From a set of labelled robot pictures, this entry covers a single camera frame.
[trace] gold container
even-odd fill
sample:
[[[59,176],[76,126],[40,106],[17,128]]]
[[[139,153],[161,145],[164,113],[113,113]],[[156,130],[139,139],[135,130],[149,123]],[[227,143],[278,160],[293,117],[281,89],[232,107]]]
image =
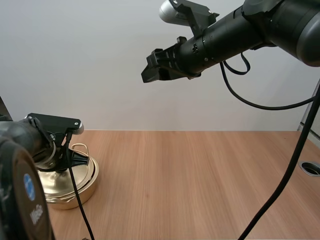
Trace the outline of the gold container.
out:
[[[76,150],[75,147],[85,147],[86,152]],[[99,166],[97,161],[89,155],[88,147],[77,143],[71,149],[79,154],[89,157],[89,164],[74,166],[72,168],[77,190],[84,204],[94,193],[97,187]],[[71,181],[69,169],[62,173],[38,171],[47,204],[59,210],[67,210],[78,207],[74,187]]]

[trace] blue logo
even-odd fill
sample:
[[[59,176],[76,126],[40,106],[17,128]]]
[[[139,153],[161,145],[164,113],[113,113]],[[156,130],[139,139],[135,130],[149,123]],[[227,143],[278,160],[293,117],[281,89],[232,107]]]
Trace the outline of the blue logo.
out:
[[[34,183],[32,182],[32,179],[28,173],[23,176],[23,182],[26,194],[31,201],[34,201],[36,198],[36,190]]]

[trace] cable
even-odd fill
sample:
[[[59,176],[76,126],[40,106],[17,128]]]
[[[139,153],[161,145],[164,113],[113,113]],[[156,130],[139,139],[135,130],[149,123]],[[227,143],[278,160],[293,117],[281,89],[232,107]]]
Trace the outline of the cable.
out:
[[[316,139],[318,139],[319,141],[320,141],[320,136],[315,132],[315,131],[313,131],[312,129],[310,129],[310,133],[316,138]]]
[[[69,156],[69,144],[70,144],[70,141],[71,141],[71,137],[72,137],[72,133],[68,132],[67,135],[66,135],[66,138],[65,138],[66,160],[68,162],[68,168],[69,168],[69,171],[70,171],[70,177],[71,177],[72,185],[73,185],[73,188],[74,188],[74,194],[75,194],[76,200],[78,201],[79,208],[80,208],[83,220],[85,222],[86,227],[88,228],[88,232],[90,234],[91,240],[95,240],[95,237],[94,237],[94,234],[93,234],[93,232],[91,230],[91,227],[90,227],[89,221],[87,219],[85,210],[84,210],[84,208],[82,206],[82,203],[81,203],[81,199],[80,199],[80,196],[79,196],[79,193],[78,193],[78,189],[77,189],[77,184],[76,184],[76,181],[75,181],[75,176],[74,176],[74,173],[73,173],[72,167],[71,167],[71,160],[70,160],[70,156]]]
[[[304,148],[304,145],[306,143],[306,140],[308,138],[309,135],[309,131],[312,127],[312,124],[316,118],[318,109],[320,107],[320,88],[317,90],[317,93],[315,95],[315,99],[314,102],[311,106],[310,112],[308,114],[308,117],[305,121],[302,133],[299,137],[299,140],[296,144],[296,147],[294,149],[293,155],[291,157],[290,163],[285,171],[285,174],[283,176],[283,178],[281,179],[278,187],[276,188],[276,190],[274,191],[274,193],[271,195],[271,197],[268,199],[268,201],[266,201],[266,203],[263,205],[263,207],[258,211],[258,213],[254,216],[254,218],[252,219],[252,221],[249,223],[249,225],[246,227],[246,229],[244,230],[244,232],[241,234],[241,236],[239,237],[239,240],[243,240],[245,239],[248,234],[251,232],[251,230],[254,228],[254,226],[256,225],[256,223],[259,221],[259,219],[262,217],[262,215],[270,208],[270,206],[277,200],[277,198],[279,197],[279,195],[282,193],[282,191],[284,190],[284,188],[286,187],[292,173],[295,170],[295,167],[298,163],[301,151]]]
[[[229,66],[229,64],[226,62],[226,61],[223,61],[223,64],[225,65],[225,67],[232,73],[234,74],[237,74],[237,75],[246,75],[250,69],[251,69],[251,66],[250,66],[250,62],[246,59],[246,57],[244,56],[244,53],[242,52],[241,53],[241,58],[246,66],[246,71],[237,71],[235,69],[233,69],[232,67]]]
[[[251,107],[254,107],[254,108],[257,108],[257,109],[262,109],[262,110],[269,110],[269,111],[280,111],[280,110],[288,110],[288,109],[295,109],[295,108],[301,107],[303,105],[311,103],[315,99],[315,97],[311,97],[311,98],[309,98],[309,99],[307,99],[305,101],[298,102],[298,103],[291,104],[291,105],[287,105],[287,106],[262,106],[262,105],[255,104],[253,102],[245,100],[244,98],[239,96],[232,89],[232,87],[230,86],[229,81],[228,81],[228,77],[227,77],[227,74],[226,74],[226,71],[225,71],[224,64],[222,62],[220,62],[220,67],[221,67],[221,72],[222,72],[222,76],[223,76],[225,85],[229,89],[230,93],[233,96],[235,96],[237,99],[239,99],[241,102],[243,102],[243,103],[245,103],[245,104],[247,104],[247,105],[249,105]]]

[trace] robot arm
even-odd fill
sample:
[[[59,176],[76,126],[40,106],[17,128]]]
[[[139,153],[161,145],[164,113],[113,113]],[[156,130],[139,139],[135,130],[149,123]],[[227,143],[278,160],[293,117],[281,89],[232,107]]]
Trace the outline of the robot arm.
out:
[[[246,50],[280,47],[306,65],[320,67],[318,0],[246,0],[216,22],[216,13],[187,0],[166,0],[160,17],[191,27],[168,49],[147,57],[144,83],[200,77],[201,72]]]
[[[62,145],[67,133],[83,130],[79,119],[35,113],[0,121],[0,239],[55,239],[37,171],[65,171],[66,151],[72,166],[88,165],[88,157]]]

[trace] wooden tabletop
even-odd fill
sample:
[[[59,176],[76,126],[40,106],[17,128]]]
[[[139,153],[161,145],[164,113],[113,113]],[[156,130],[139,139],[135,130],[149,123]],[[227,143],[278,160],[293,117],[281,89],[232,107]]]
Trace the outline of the wooden tabletop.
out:
[[[299,132],[85,131],[100,167],[83,205],[96,240],[237,239],[280,182]],[[301,161],[320,162],[307,142]],[[89,238],[79,208],[50,209],[58,240]],[[320,239],[320,177],[298,166],[249,239]]]

